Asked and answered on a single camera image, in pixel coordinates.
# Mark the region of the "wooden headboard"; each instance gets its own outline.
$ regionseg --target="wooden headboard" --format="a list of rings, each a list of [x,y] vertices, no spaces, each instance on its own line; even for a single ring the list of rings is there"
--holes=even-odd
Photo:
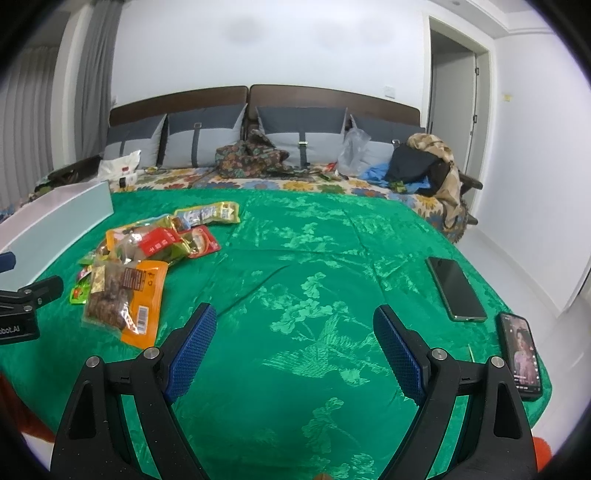
[[[253,85],[247,109],[249,124],[258,122],[257,106],[348,107],[353,115],[407,125],[420,125],[421,122],[421,112],[412,106],[360,93],[297,85]]]
[[[109,125],[127,124],[165,113],[185,112],[218,105],[237,105],[248,101],[248,87],[216,87],[171,93],[140,100],[111,110]]]

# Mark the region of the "barcode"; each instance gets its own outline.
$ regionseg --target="barcode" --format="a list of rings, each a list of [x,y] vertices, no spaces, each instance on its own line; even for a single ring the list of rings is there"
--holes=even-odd
[[[138,307],[138,333],[144,335],[148,327],[148,313],[150,309],[148,307]]]

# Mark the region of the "blanket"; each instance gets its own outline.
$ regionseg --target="blanket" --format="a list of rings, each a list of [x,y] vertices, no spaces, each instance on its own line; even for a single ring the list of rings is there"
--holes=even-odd
[[[458,360],[501,353],[494,318],[507,305],[462,254],[399,202],[320,193],[175,190],[114,194],[115,213],[47,269],[72,285],[77,260],[105,231],[176,208],[240,204],[241,223],[213,225],[221,251],[171,267],[157,345],[206,301],[217,332],[178,422],[212,480],[310,480],[320,472],[374,480],[417,411],[405,398],[372,333],[374,309],[390,304],[404,324]],[[425,257],[453,258],[482,301],[484,323],[451,322]],[[91,355],[134,358],[139,350],[83,327],[67,296],[38,311],[41,337],[4,345],[0,368],[15,391],[55,430]],[[551,395],[525,409],[533,424]],[[144,472],[156,475],[133,399],[124,398]],[[447,468],[466,397],[456,402],[431,475]]]

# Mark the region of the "white door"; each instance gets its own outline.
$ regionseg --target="white door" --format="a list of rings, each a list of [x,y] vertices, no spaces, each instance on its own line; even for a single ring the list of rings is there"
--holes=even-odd
[[[474,53],[433,56],[429,133],[441,138],[453,152],[460,171],[466,171],[476,100]]]

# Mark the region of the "white plastic bag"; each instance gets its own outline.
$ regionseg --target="white plastic bag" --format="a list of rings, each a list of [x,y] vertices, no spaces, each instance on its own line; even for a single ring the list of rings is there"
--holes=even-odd
[[[352,128],[345,135],[343,150],[337,159],[339,173],[348,176],[361,174],[367,165],[362,162],[363,153],[371,137],[360,128]]]
[[[99,180],[119,180],[133,173],[139,165],[141,150],[135,151],[114,160],[101,160],[99,163]]]

